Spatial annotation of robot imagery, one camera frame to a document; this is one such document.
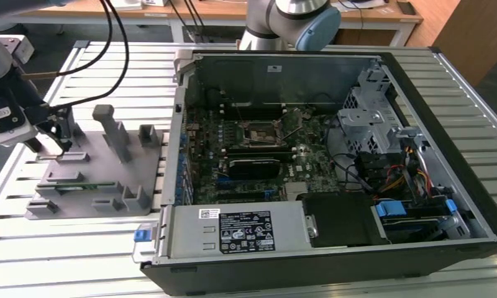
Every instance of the blue latch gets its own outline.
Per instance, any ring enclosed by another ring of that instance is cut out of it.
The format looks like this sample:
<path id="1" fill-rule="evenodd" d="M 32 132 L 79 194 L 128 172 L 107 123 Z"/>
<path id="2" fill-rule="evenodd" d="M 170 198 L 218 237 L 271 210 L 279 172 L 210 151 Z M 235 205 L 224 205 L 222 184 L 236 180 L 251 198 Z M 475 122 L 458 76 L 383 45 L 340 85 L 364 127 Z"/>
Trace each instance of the blue latch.
<path id="1" fill-rule="evenodd" d="M 383 201 L 376 205 L 376 211 L 380 217 L 407 215 L 404 204 L 400 201 Z"/>
<path id="2" fill-rule="evenodd" d="M 152 240 L 151 230 L 136 230 L 135 231 L 135 242 L 150 242 Z"/>
<path id="3" fill-rule="evenodd" d="M 458 211 L 458 205 L 452 199 L 446 200 L 446 205 L 448 206 L 450 212 L 454 214 Z"/>

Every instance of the wooden table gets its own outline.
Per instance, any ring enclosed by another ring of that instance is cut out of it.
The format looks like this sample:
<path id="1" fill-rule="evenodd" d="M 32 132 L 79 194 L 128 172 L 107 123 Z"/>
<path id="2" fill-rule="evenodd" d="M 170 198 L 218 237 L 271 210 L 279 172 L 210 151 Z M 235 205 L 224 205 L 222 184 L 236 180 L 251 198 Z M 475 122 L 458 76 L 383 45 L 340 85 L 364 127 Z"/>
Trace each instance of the wooden table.
<path id="1" fill-rule="evenodd" d="M 192 16 L 184 0 L 174 0 L 175 8 L 188 25 L 194 24 Z M 223 0 L 194 0 L 196 9 L 206 25 L 246 26 L 246 3 L 224 2 Z M 146 6 L 140 11 L 122 11 L 120 16 L 126 24 L 168 25 L 172 28 L 174 42 L 184 42 L 183 22 L 179 20 L 174 7 Z M 422 22 L 420 16 L 404 15 L 396 0 L 387 6 L 363 10 L 363 22 L 359 11 L 343 13 L 343 29 L 395 30 L 392 46 L 404 46 L 415 25 Z M 16 23 L 48 24 L 106 24 L 106 15 L 99 0 L 79 0 L 66 7 L 51 7 L 40 11 L 14 16 L 7 19 Z"/>

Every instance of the white sticker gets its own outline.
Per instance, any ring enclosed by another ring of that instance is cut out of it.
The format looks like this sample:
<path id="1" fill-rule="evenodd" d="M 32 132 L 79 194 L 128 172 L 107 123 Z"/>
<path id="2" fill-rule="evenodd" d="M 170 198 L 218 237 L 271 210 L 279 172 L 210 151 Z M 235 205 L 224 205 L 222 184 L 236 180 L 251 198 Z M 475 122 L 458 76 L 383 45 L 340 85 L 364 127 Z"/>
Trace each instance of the white sticker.
<path id="1" fill-rule="evenodd" d="M 167 14 L 144 14 L 146 17 L 167 17 Z"/>
<path id="2" fill-rule="evenodd" d="M 219 219 L 222 209 L 199 209 L 199 219 Z"/>
<path id="3" fill-rule="evenodd" d="M 282 72 L 282 65 L 270 65 L 267 67 L 268 73 L 280 73 Z"/>

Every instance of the motherboard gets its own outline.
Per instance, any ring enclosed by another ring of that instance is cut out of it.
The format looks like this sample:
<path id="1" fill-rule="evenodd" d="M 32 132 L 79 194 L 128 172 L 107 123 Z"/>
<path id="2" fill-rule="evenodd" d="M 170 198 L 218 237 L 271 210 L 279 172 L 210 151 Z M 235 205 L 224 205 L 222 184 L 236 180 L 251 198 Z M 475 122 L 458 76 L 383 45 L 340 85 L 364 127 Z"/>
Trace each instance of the motherboard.
<path id="1" fill-rule="evenodd" d="M 331 117 L 308 106 L 190 110 L 194 204 L 294 201 L 306 192 L 338 191 L 324 142 Z"/>

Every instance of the red wire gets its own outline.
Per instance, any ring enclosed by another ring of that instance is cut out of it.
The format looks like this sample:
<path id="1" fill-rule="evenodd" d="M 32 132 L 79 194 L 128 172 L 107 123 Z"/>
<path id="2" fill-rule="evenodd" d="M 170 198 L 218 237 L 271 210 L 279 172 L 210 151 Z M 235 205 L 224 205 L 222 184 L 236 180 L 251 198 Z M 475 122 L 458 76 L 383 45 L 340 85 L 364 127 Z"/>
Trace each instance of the red wire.
<path id="1" fill-rule="evenodd" d="M 403 168 L 403 167 L 404 167 L 404 165 L 396 165 L 396 166 L 392 166 L 390 168 L 390 170 L 387 171 L 387 180 L 386 180 L 386 183 L 390 183 L 392 170 L 396 169 L 396 168 Z"/>

